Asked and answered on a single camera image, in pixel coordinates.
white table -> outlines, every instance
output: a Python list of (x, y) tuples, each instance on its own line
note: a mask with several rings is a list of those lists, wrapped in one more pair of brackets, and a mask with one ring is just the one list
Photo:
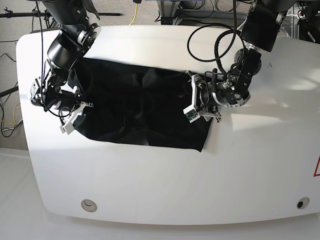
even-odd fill
[[(203, 73), (215, 64), (189, 56), (186, 42), (194, 29), (103, 27), (86, 57)], [(211, 58), (222, 31), (203, 29), (191, 51)], [(57, 34), (44, 33), (45, 52)], [(225, 68), (240, 48), (237, 40), (222, 61)], [(222, 122), (211, 126), (202, 153), (98, 142), (76, 131), (61, 134), (59, 119), (27, 97), (41, 74), (40, 34), (23, 36), (16, 55), (26, 139), (49, 211), (156, 225), (255, 222), (320, 212), (320, 176), (314, 177), (320, 154), (319, 45), (278, 39), (273, 52), (263, 54), (250, 102), (222, 109)], [(310, 203), (297, 209), (303, 197)], [(84, 211), (84, 199), (94, 201), (97, 211)]]

gray carpet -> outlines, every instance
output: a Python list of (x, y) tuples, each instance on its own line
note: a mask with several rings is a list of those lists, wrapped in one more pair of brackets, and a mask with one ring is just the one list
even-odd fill
[[(132, 0), (93, 0), (93, 3), (98, 12), (121, 13), (123, 16), (101, 16), (100, 25), (128, 25), (135, 13), (135, 4)], [(194, 6), (195, 2), (188, 2), (189, 6)], [(227, 11), (232, 7), (232, 0), (218, 0), (217, 6), (222, 11)], [(31, 12), (35, 7), (35, 3), (27, 0), (1, 0), (0, 8), (19, 12)], [(40, 4), (40, 10), (44, 10), (44, 6)], [(205, 2), (203, 9), (212, 10), (210, 0)], [(237, 4), (237, 11), (248, 12), (249, 5), (239, 2)], [(138, 13), (135, 25), (158, 25), (159, 22), (154, 22), (158, 16), (158, 5), (156, 1), (143, 1), (138, 7)], [(184, 24), (197, 25), (194, 22), (187, 22)], [(34, 29), (40, 29), (39, 20), (34, 19)], [(17, 17), (17, 18), (0, 18), (0, 41), (17, 40), (25, 34), (29, 34), (32, 30), (31, 17)], [(16, 43), (15, 42), (0, 42), (0, 55), (8, 53), (13, 59), (16, 59)], [(0, 58), (0, 92), (12, 88), (17, 82), (16, 64), (10, 61), (6, 56)], [(13, 110), (16, 104), (19, 103), (19, 94), (15, 92), (11, 95), (4, 106), (5, 119), (13, 122)], [(18, 120), (22, 118), (20, 106), (16, 109), (15, 117)], [(5, 127), (11, 127), (10, 124), (5, 123)], [(25, 137), (24, 127), (19, 127), (10, 138), (4, 138), (0, 134), (0, 148), (12, 148), (27, 150), (27, 141)]]

red warning label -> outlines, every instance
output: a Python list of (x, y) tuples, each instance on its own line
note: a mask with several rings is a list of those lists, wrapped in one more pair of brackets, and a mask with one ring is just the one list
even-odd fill
[(320, 167), (319, 167), (319, 164), (320, 164), (320, 156), (319, 156), (319, 160), (318, 160), (318, 163), (316, 165), (316, 168), (315, 168), (315, 171), (314, 171), (314, 177), (317, 177), (317, 176), (320, 176)]

yellow cable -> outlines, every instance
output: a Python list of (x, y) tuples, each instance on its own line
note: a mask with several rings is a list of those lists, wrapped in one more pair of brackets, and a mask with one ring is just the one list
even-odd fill
[(135, 4), (135, 14), (134, 14), (134, 18), (133, 18), (132, 22), (131, 22), (129, 25), (133, 24), (134, 21), (136, 20), (137, 12), (138, 12), (138, 3)]
[(10, 121), (7, 121), (7, 120), (2, 120), (1, 122), (2, 123), (9, 123), (9, 124), (12, 124), (13, 126), (15, 126), (15, 124), (13, 122), (10, 122)]
[(16, 112), (16, 108), (20, 105), (20, 103), (18, 103), (17, 105), (15, 105), (14, 109), (13, 109), (13, 121), (14, 121), (14, 125), (17, 125), (16, 122), (16, 117), (15, 117), (15, 112)]

black cloth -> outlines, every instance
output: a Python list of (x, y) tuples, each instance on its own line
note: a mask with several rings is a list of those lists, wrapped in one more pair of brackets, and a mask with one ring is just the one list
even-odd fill
[(69, 73), (78, 86), (85, 116), (74, 122), (88, 139), (201, 152), (211, 122), (190, 123), (183, 110), (191, 104), (190, 76), (185, 72), (82, 58)]

